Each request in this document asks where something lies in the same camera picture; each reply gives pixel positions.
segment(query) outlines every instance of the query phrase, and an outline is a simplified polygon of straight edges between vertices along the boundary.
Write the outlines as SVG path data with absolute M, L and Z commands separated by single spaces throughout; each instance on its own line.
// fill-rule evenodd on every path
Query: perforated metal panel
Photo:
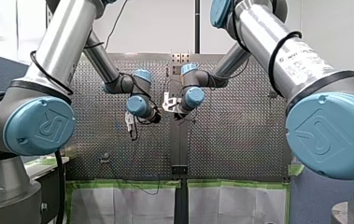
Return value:
M 191 55 L 191 61 L 206 71 L 219 59 Z M 205 90 L 189 132 L 190 178 L 282 181 L 287 176 L 285 103 L 280 97 L 269 98 L 271 90 L 267 74 L 252 58 L 227 88 Z
M 153 75 L 150 94 L 161 105 L 167 82 L 174 84 L 168 81 L 170 64 L 175 65 L 171 55 L 115 54 L 111 58 L 122 72 L 149 70 Z M 190 55 L 191 62 L 208 71 L 220 59 L 221 55 Z M 279 97 L 268 97 L 268 77 L 253 59 L 227 88 L 205 89 L 197 121 L 190 125 L 188 138 L 178 140 L 179 147 L 170 144 L 180 130 L 177 125 L 170 129 L 174 115 L 169 113 L 160 124 L 137 124 L 140 138 L 132 142 L 124 122 L 128 95 L 105 94 L 101 82 L 90 63 L 82 59 L 74 78 L 73 99 L 78 155 L 67 169 L 69 179 L 169 179 L 173 155 L 180 161 L 188 158 L 188 178 L 285 180 L 291 160 L 284 142 L 285 103 Z M 183 146 L 188 146 L 188 154 L 181 150 Z M 109 163 L 100 163 L 105 153 L 110 154 Z
M 152 74 L 150 94 L 161 106 L 168 73 L 169 55 L 111 56 L 125 73 L 147 69 Z M 169 117 L 160 124 L 137 123 L 138 140 L 132 142 L 124 121 L 128 94 L 106 94 L 101 78 L 82 57 L 74 77 L 73 107 L 78 119 L 75 143 L 77 157 L 67 169 L 69 179 L 130 178 L 157 179 L 171 176 Z M 99 158 L 109 153 L 109 163 Z

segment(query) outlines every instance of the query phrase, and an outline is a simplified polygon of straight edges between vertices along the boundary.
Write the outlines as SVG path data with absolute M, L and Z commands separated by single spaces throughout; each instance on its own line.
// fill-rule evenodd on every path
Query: wire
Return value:
M 229 80 L 229 79 L 232 79 L 232 78 L 235 78 L 235 77 L 239 77 L 239 76 L 241 76 L 241 75 L 244 73 L 244 71 L 247 69 L 248 64 L 249 64 L 249 58 L 246 60 L 246 64 L 244 65 L 243 69 L 242 69 L 237 75 L 232 76 L 232 77 L 219 77 L 219 76 L 217 76 L 217 75 L 215 75 L 215 74 L 210 75 L 210 76 L 215 77 L 216 79 L 224 79 L 224 80 Z
M 104 42 L 98 42 L 98 43 L 93 44 L 91 46 L 86 46 L 86 47 L 84 47 L 84 49 L 93 49 L 93 48 L 98 47 L 98 46 L 103 45 L 103 44 L 104 44 Z
M 156 189 L 156 191 L 155 192 L 149 192 L 149 191 L 146 191 L 146 190 L 142 189 L 141 187 L 133 184 L 132 182 L 130 182 L 128 180 L 124 180 L 123 178 L 118 177 L 116 175 L 115 169 L 114 169 L 114 167 L 113 167 L 111 162 L 109 163 L 109 167 L 110 167 L 110 170 L 112 171 L 112 174 L 115 176 L 116 179 L 121 179 L 122 182 L 129 184 L 133 188 L 140 189 L 141 191 L 145 192 L 148 195 L 157 195 L 157 194 L 159 194 L 159 191 L 160 191 L 160 176 L 159 175 L 157 175 L 157 189 Z
M 130 181 L 128 181 L 128 180 L 124 180 L 122 176 L 118 176 L 118 175 L 116 174 L 116 171 L 115 171 L 113 165 L 112 165 L 112 162 L 109 163 L 109 168 L 110 168 L 110 171 L 112 172 L 112 174 L 113 174 L 113 176 L 115 177 L 115 179 L 116 179 L 117 182 L 119 182 L 118 180 L 120 179 L 122 182 L 129 184 L 129 185 L 132 186 L 133 188 L 140 189 L 141 191 L 145 192 L 145 193 L 148 194 L 148 195 L 157 195 L 157 194 L 159 194 L 159 191 L 160 191 L 160 175 L 156 175 L 156 176 L 157 176 L 157 189 L 156 189 L 156 191 L 155 191 L 155 192 L 149 192 L 149 191 L 147 191 L 147 190 L 145 190 L 145 189 L 142 189 L 141 187 L 139 187 L 139 186 L 133 184 L 132 182 L 130 182 Z
M 275 77 L 274 77 L 276 56 L 277 56 L 278 52 L 281 50 L 282 46 L 284 46 L 285 42 L 287 42 L 289 39 L 294 38 L 294 37 L 302 38 L 302 33 L 300 33 L 299 31 L 293 31 L 293 32 L 290 32 L 289 34 L 287 34 L 287 36 L 285 36 L 284 38 L 279 40 L 279 42 L 276 44 L 276 47 L 275 47 L 272 55 L 270 56 L 269 67 L 268 67 L 270 84 L 272 85 L 273 90 L 281 97 L 284 97 L 284 96 L 279 91 L 279 89 L 276 87 L 276 81 L 275 81 Z
M 110 39 L 110 37 L 113 35 L 113 32 L 115 32 L 116 25 L 118 24 L 119 18 L 120 18 L 120 16 L 121 16 L 121 13 L 122 13 L 123 10 L 124 10 L 124 7 L 125 7 L 126 4 L 127 4 L 127 1 L 128 1 L 128 0 L 125 0 L 125 1 L 124 1 L 123 6 L 121 7 L 121 10 L 120 10 L 120 12 L 119 12 L 119 15 L 118 15 L 118 17 L 117 17 L 116 20 L 115 20 L 115 24 L 113 24 L 112 31 L 111 31 L 110 34 L 107 36 L 106 45 L 105 45 L 105 50 L 107 50 L 107 46 L 108 46 L 108 44 L 109 44 L 109 39 Z
M 36 67 L 40 70 L 40 72 L 43 73 L 43 75 L 46 76 L 46 78 L 48 78 L 49 80 L 55 82 L 57 85 L 59 85 L 60 87 L 62 87 L 64 90 L 66 90 L 68 92 L 68 95 L 72 95 L 74 94 L 74 92 L 69 89 L 67 86 L 65 86 L 60 80 L 58 80 L 55 77 L 52 77 L 36 60 L 36 50 L 31 51 L 30 53 L 31 56 L 31 60 L 32 62 L 36 65 Z
M 63 165 L 63 158 L 61 157 L 60 150 L 54 152 L 55 160 L 57 161 L 58 167 L 58 181 L 60 185 L 59 194 L 60 194 L 60 201 L 59 201 L 59 209 L 56 224 L 63 224 L 64 221 L 64 208 L 65 208 L 65 179 L 64 179 L 64 165 Z

